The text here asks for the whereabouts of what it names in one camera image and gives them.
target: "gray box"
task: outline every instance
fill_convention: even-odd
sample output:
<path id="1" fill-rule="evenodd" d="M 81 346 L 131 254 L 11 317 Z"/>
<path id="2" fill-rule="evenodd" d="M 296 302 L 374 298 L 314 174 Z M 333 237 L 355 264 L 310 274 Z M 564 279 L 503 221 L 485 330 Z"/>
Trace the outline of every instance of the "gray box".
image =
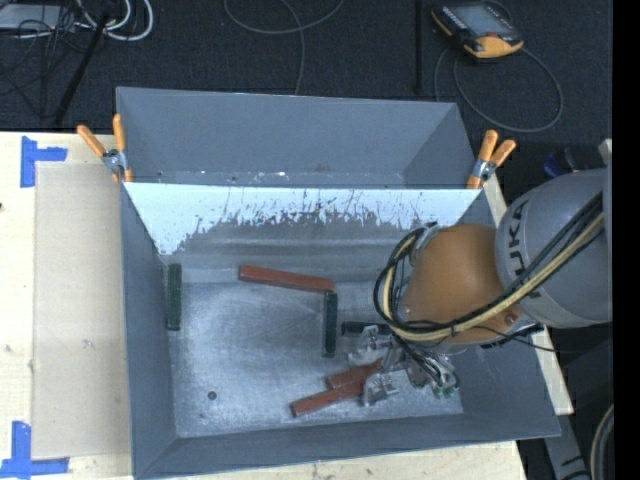
<path id="1" fill-rule="evenodd" d="M 407 231 L 493 225 L 485 194 L 464 190 L 474 158 L 454 104 L 116 96 L 135 177 L 121 217 L 137 478 L 559 434 L 535 351 L 515 342 L 453 357 L 450 399 L 400 376 L 401 394 L 370 408 L 294 419 L 289 402 L 348 369 L 352 338 L 323 357 L 321 295 L 237 281 L 246 263 L 329 277 L 339 321 L 378 321 L 373 282 Z M 166 328 L 171 263 L 185 283 L 180 331 Z"/>

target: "metal bracket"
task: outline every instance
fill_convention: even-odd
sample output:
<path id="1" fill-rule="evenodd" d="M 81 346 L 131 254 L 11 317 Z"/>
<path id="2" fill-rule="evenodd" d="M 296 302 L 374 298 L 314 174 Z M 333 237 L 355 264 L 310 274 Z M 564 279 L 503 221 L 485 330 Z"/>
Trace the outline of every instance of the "metal bracket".
<path id="1" fill-rule="evenodd" d="M 396 388 L 388 373 L 374 373 L 367 377 L 362 391 L 362 404 L 370 407 L 380 400 L 397 395 L 400 390 Z"/>
<path id="2" fill-rule="evenodd" d="M 360 334 L 355 352 L 347 354 L 350 364 L 370 364 L 387 354 L 393 337 L 382 335 L 377 325 L 367 325 Z"/>

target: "cable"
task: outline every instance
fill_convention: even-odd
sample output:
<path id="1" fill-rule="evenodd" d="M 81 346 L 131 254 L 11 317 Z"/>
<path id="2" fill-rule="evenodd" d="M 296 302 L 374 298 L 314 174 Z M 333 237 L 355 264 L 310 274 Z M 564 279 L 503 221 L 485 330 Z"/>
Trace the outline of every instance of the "cable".
<path id="1" fill-rule="evenodd" d="M 604 480 L 604 463 L 607 440 L 613 429 L 613 404 L 607 409 L 604 416 L 598 424 L 596 433 L 591 444 L 591 453 L 589 456 L 589 467 L 591 468 L 591 476 L 593 480 Z"/>
<path id="2" fill-rule="evenodd" d="M 512 285 L 505 291 L 505 293 L 492 303 L 470 312 L 464 317 L 455 319 L 447 323 L 435 323 L 427 320 L 414 321 L 410 324 L 399 322 L 393 318 L 389 308 L 393 306 L 390 301 L 389 287 L 391 280 L 395 274 L 395 269 L 398 261 L 407 254 L 411 253 L 411 248 L 418 239 L 418 236 L 424 231 L 424 228 L 420 228 L 407 236 L 405 236 L 401 242 L 396 246 L 392 256 L 378 276 L 374 287 L 374 305 L 376 311 L 380 316 L 387 321 L 392 328 L 392 331 L 402 338 L 410 341 L 430 341 L 441 337 L 453 336 L 459 332 L 475 327 L 483 321 L 491 318 L 492 316 L 503 311 L 511 304 L 516 303 L 522 297 L 524 297 L 531 290 L 539 286 L 544 280 L 552 275 L 558 268 L 560 268 L 566 261 L 578 254 L 584 247 L 586 247 L 595 237 L 602 231 L 602 223 L 604 216 L 601 211 L 602 206 L 602 194 L 595 196 L 589 203 L 587 203 L 581 211 L 576 213 L 570 221 L 563 226 L 563 228 L 556 234 L 556 236 L 547 244 L 547 246 L 538 254 L 538 256 L 531 262 L 531 264 L 520 274 L 520 276 L 512 283 Z M 591 219 L 588 224 L 585 224 L 584 219 Z M 577 238 L 574 239 L 579 227 L 580 233 Z M 538 272 L 533 274 L 534 269 L 550 254 L 553 248 L 555 248 L 563 237 L 571 230 L 574 230 L 573 235 L 569 242 L 566 242 L 562 249 L 544 265 Z M 384 280 L 382 305 L 378 301 L 378 292 L 380 285 Z M 429 324 L 428 327 L 416 327 L 416 325 Z"/>
<path id="3" fill-rule="evenodd" d="M 500 2 L 498 2 L 496 0 L 482 0 L 482 1 L 498 5 L 499 7 L 501 7 L 504 10 L 505 14 L 508 17 L 508 20 L 512 21 L 511 20 L 511 13 Z M 445 55 L 449 52 L 449 50 L 451 50 L 451 46 L 447 46 L 442 51 L 442 53 L 438 57 L 438 60 L 436 61 L 436 67 L 434 69 L 434 74 L 433 74 L 434 94 L 435 94 L 436 101 L 440 101 L 440 94 L 439 94 L 439 88 L 438 88 L 438 77 L 439 77 L 440 67 L 441 67 L 441 64 L 442 64 L 442 61 L 443 61 Z M 494 126 L 497 126 L 499 128 L 502 128 L 504 130 L 508 130 L 508 131 L 511 131 L 511 132 L 517 132 L 517 133 L 537 133 L 537 132 L 542 132 L 542 131 L 548 130 L 549 128 L 551 128 L 552 126 L 554 126 L 558 122 L 558 120 L 562 116 L 562 113 L 564 112 L 564 96 L 562 95 L 562 88 L 560 87 L 560 83 L 558 82 L 557 78 L 553 75 L 553 73 L 551 72 L 549 67 L 544 62 L 542 62 L 541 59 L 539 59 L 536 55 L 534 55 L 531 51 L 529 51 L 528 49 L 526 49 L 524 47 L 520 48 L 520 50 L 518 50 L 518 51 L 524 53 L 530 59 L 532 59 L 535 63 L 537 63 L 545 71 L 545 73 L 549 76 L 549 78 L 553 82 L 553 85 L 554 85 L 554 87 L 556 89 L 556 93 L 557 93 L 557 96 L 558 96 L 558 110 L 556 111 L 555 116 L 547 124 L 545 124 L 543 126 L 533 127 L 533 128 L 521 128 L 521 127 L 511 126 L 509 124 L 505 124 L 505 123 L 502 123 L 500 121 L 497 121 L 496 119 L 493 119 L 489 115 L 487 115 L 484 112 L 482 112 L 476 105 L 474 105 L 474 103 L 471 101 L 471 99 L 462 90 L 462 85 L 460 84 L 460 78 L 459 78 L 459 75 L 458 75 L 458 65 L 459 65 L 460 58 L 464 54 L 464 51 L 460 51 L 458 53 L 458 55 L 456 56 L 456 58 L 454 59 L 454 62 L 453 62 L 453 79 L 454 79 L 454 83 L 456 85 L 456 89 L 460 93 L 460 96 L 462 96 L 462 99 L 465 101 L 465 103 L 467 105 L 469 105 L 471 107 L 471 109 L 476 114 L 478 114 L 480 117 L 482 117 L 486 121 L 490 122 Z"/>
<path id="4" fill-rule="evenodd" d="M 345 0 L 340 0 L 340 2 L 338 2 L 338 4 L 333 8 L 332 11 L 330 11 L 328 14 L 325 14 L 322 18 L 317 19 L 311 23 L 307 23 L 306 25 L 302 25 L 300 23 L 300 18 L 298 18 L 298 15 L 296 14 L 296 12 L 294 11 L 293 7 L 291 7 L 289 5 L 289 3 L 286 0 L 279 0 L 286 8 L 287 10 L 291 13 L 291 16 L 293 17 L 293 19 L 296 22 L 297 27 L 295 28 L 288 28 L 288 29 L 282 29 L 282 30 L 268 30 L 268 29 L 261 29 L 261 28 L 256 28 L 256 27 L 251 27 L 245 23 L 242 23 L 238 18 L 236 18 L 233 13 L 229 10 L 229 3 L 228 0 L 223 0 L 223 5 L 224 5 L 224 10 L 227 13 L 227 15 L 229 16 L 229 18 L 238 26 L 249 30 L 251 32 L 257 32 L 259 34 L 266 34 L 266 35 L 282 35 L 282 34 L 294 34 L 296 32 L 300 33 L 300 68 L 298 70 L 298 79 L 296 80 L 296 87 L 294 90 L 294 94 L 298 94 L 300 92 L 300 85 L 302 83 L 302 75 L 304 73 L 304 65 L 305 65 L 305 55 L 306 55 L 306 45 L 305 45 L 305 38 L 304 38 L 304 31 L 311 28 L 311 27 L 315 27 L 316 25 L 320 25 L 321 23 L 324 23 L 325 21 L 327 21 L 329 18 L 331 18 L 331 16 L 333 16 L 335 13 L 337 13 L 340 8 L 342 7 L 342 4 L 344 4 Z"/>
<path id="5" fill-rule="evenodd" d="M 499 336 L 506 338 L 504 342 L 500 342 L 500 345 L 504 344 L 507 341 L 517 341 L 518 343 L 522 343 L 523 345 L 526 345 L 528 347 L 543 350 L 545 352 L 554 352 L 556 354 L 582 354 L 586 352 L 586 350 L 563 350 L 558 348 L 542 347 L 525 339 L 519 338 L 518 336 L 514 336 L 512 334 L 504 334 L 502 332 L 496 331 L 495 329 L 492 329 L 491 327 L 485 327 L 484 325 L 476 325 L 474 329 L 484 329 L 486 331 L 491 331 Z"/>
<path id="6" fill-rule="evenodd" d="M 124 25 L 126 25 L 129 21 L 129 19 L 131 18 L 132 15 L 132 8 L 131 8 L 131 2 L 130 0 L 124 0 L 125 3 L 125 7 L 126 7 L 126 13 L 124 18 L 122 18 L 122 20 L 120 20 L 120 22 L 116 22 L 115 24 L 111 24 L 111 25 L 107 25 L 107 27 L 105 28 L 104 31 L 104 35 L 111 38 L 111 39 L 115 39 L 117 41 L 140 41 L 144 38 L 146 38 L 147 36 L 149 36 L 149 34 L 151 34 L 151 31 L 153 30 L 153 25 L 154 25 L 154 13 L 153 13 L 153 7 L 151 6 L 151 2 L 149 0 L 142 0 L 142 2 L 144 3 L 144 6 L 146 8 L 147 11 L 147 16 L 148 16 L 148 21 L 147 21 L 147 26 L 144 29 L 144 31 L 142 31 L 140 34 L 135 35 L 135 36 L 129 36 L 129 35 L 120 35 L 120 34 L 115 34 L 113 32 L 113 30 L 122 28 Z M 83 17 L 89 22 L 89 25 L 84 24 L 84 23 L 76 23 L 77 26 L 82 27 L 82 28 L 88 28 L 91 30 L 95 30 L 98 26 L 98 23 L 91 17 L 91 14 L 89 14 L 89 12 L 87 11 L 86 7 L 84 6 L 82 0 L 76 0 L 76 3 L 78 4 L 78 7 L 80 8 Z"/>

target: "dark floor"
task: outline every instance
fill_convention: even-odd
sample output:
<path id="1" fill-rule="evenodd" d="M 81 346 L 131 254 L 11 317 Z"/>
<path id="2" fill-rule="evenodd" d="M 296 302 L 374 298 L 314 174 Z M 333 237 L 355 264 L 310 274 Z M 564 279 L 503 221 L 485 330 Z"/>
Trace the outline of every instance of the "dark floor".
<path id="1" fill-rule="evenodd" d="M 73 2 L 15 1 L 65 7 Z M 123 27 L 123 35 L 138 34 L 148 23 L 142 0 L 131 1 L 135 28 Z M 281 31 L 320 20 L 342 0 L 149 1 L 151 34 L 131 42 L 100 39 L 70 92 L 91 31 L 17 39 L 15 30 L 0 30 L 0 129 L 73 130 L 85 123 L 95 132 L 110 132 L 117 86 L 408 100 L 438 96 L 458 103 L 474 152 L 488 128 L 516 140 L 517 150 L 498 171 L 508 203 L 549 179 L 550 155 L 565 165 L 572 158 L 568 164 L 575 168 L 598 166 L 597 147 L 612 136 L 613 0 L 493 0 L 522 32 L 525 51 L 476 64 L 468 56 L 458 58 L 454 48 L 437 71 L 451 43 L 430 18 L 431 7 L 479 0 L 423 0 L 419 59 L 415 0 L 343 0 L 316 26 L 281 34 L 251 31 L 233 18 Z M 82 2 L 97 19 L 107 0 Z M 111 14 L 123 13 L 118 2 Z M 416 82 L 422 84 L 420 93 Z M 61 115 L 65 94 L 72 98 Z M 602 326 L 558 331 L 553 338 L 556 346 L 575 351 L 610 336 L 610 326 Z M 577 355 L 561 354 L 561 364 Z M 576 401 L 576 431 L 585 443 L 602 414 L 598 402 L 607 396 L 584 406 Z M 521 443 L 530 479 L 552 478 L 545 476 L 550 472 L 539 444 Z"/>

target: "black cable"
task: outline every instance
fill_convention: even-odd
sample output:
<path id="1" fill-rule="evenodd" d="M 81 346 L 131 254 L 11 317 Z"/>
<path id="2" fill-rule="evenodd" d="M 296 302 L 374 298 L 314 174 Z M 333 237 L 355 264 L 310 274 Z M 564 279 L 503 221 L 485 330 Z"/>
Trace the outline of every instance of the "black cable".
<path id="1" fill-rule="evenodd" d="M 591 467 L 593 470 L 591 474 L 594 480 L 604 480 L 604 465 L 606 462 L 605 452 L 607 451 L 607 442 L 609 436 L 613 430 L 613 406 L 611 406 L 602 421 L 598 425 L 596 435 L 594 436 L 594 442 L 592 443 L 591 450 Z"/>
<path id="2" fill-rule="evenodd" d="M 526 339 L 519 338 L 517 336 L 514 336 L 513 334 L 504 334 L 502 332 L 496 331 L 495 329 L 491 329 L 491 327 L 485 327 L 484 325 L 476 325 L 473 328 L 474 329 L 484 329 L 485 331 L 491 331 L 491 332 L 495 333 L 498 336 L 502 336 L 503 338 L 506 338 L 505 341 L 503 341 L 502 343 L 498 344 L 498 346 L 504 345 L 505 343 L 507 343 L 509 341 L 516 341 L 518 343 L 522 343 L 523 345 L 526 345 L 526 346 L 531 347 L 531 348 L 536 348 L 538 350 L 544 350 L 545 352 L 555 352 L 556 354 L 583 354 L 583 353 L 587 352 L 587 350 L 563 350 L 563 349 L 558 349 L 558 348 L 541 347 L 540 345 L 536 345 L 534 343 L 531 343 L 530 341 L 527 341 Z"/>
<path id="3" fill-rule="evenodd" d="M 316 25 L 320 25 L 321 23 L 324 23 L 325 21 L 327 21 L 329 18 L 331 18 L 331 16 L 333 16 L 335 13 L 337 13 L 340 8 L 342 7 L 342 4 L 344 4 L 345 0 L 340 0 L 340 2 L 338 2 L 338 4 L 333 8 L 332 11 L 330 11 L 328 14 L 325 14 L 322 18 L 317 19 L 315 21 L 312 21 L 311 23 L 307 23 L 306 25 L 302 25 L 302 23 L 300 22 L 300 18 L 298 18 L 298 15 L 296 14 L 296 12 L 294 11 L 293 7 L 291 7 L 291 5 L 289 5 L 289 3 L 286 0 L 279 0 L 286 8 L 287 10 L 291 13 L 291 15 L 293 16 L 293 19 L 296 22 L 297 27 L 295 28 L 287 28 L 287 29 L 281 29 L 281 30 L 268 30 L 268 29 L 261 29 L 261 28 L 257 28 L 257 27 L 251 27 L 249 25 L 246 25 L 245 23 L 242 23 L 240 20 L 238 20 L 233 13 L 229 10 L 229 3 L 228 0 L 223 0 L 223 6 L 224 6 L 224 10 L 227 13 L 227 15 L 229 16 L 229 18 L 238 26 L 249 30 L 251 32 L 257 32 L 259 34 L 266 34 L 266 35 L 282 35 L 282 34 L 293 34 L 293 33 L 299 33 L 300 34 L 300 68 L 298 70 L 298 79 L 296 80 L 296 87 L 294 89 L 294 94 L 298 94 L 300 92 L 300 85 L 302 83 L 302 75 L 304 73 L 304 66 L 305 66 L 305 56 L 306 56 L 306 44 L 305 44 L 305 38 L 304 38 L 304 31 L 311 28 L 311 27 L 315 27 Z"/>

